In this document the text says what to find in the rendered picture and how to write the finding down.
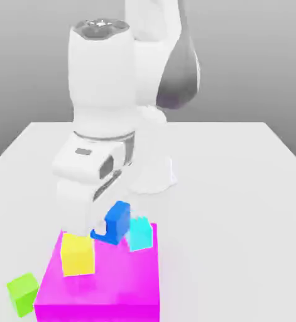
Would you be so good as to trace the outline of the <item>large magenta box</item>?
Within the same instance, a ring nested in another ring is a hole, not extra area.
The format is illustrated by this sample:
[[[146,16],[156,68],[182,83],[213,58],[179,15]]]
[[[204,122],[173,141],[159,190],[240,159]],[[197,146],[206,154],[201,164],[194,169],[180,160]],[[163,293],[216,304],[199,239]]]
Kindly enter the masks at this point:
[[[160,322],[157,225],[153,246],[130,252],[95,241],[96,271],[65,277],[57,238],[34,302],[37,322]]]

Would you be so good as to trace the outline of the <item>small yellow cube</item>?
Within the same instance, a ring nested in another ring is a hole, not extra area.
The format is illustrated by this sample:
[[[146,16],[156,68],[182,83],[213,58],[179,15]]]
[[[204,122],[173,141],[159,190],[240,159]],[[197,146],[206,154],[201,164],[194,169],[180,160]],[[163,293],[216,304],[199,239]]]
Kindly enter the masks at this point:
[[[94,240],[90,236],[63,233],[60,256],[64,277],[95,273]]]

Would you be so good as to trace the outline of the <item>small blue cube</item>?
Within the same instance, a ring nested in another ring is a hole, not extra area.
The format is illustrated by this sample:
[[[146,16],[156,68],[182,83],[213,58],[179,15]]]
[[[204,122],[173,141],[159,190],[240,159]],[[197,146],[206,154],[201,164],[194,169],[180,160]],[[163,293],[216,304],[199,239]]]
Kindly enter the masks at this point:
[[[130,226],[131,208],[129,203],[118,201],[106,214],[106,234],[98,235],[95,230],[90,237],[112,245],[118,245]]]

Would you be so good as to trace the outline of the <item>small cyan cube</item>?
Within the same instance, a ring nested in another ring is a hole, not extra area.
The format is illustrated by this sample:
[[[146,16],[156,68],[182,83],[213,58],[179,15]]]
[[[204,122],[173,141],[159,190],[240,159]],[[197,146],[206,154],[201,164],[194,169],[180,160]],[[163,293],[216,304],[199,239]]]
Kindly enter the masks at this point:
[[[153,229],[145,216],[130,219],[126,239],[130,252],[151,248],[153,246]]]

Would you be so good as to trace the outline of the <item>small green cube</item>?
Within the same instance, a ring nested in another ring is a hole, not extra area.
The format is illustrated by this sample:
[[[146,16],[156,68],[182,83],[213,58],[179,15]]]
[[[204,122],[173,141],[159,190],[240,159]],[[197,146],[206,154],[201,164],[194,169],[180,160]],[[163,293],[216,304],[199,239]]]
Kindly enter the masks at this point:
[[[8,282],[6,287],[13,307],[20,318],[34,310],[33,303],[40,286],[31,272]]]

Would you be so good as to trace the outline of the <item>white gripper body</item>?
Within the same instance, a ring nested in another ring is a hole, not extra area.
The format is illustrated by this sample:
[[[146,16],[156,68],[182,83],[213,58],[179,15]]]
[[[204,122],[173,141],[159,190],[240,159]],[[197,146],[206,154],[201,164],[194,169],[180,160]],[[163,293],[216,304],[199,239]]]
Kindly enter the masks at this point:
[[[87,236],[92,230],[100,236],[106,235],[106,214],[121,199],[127,181],[121,171],[115,171],[99,184],[59,180],[57,208],[62,230],[77,236]]]

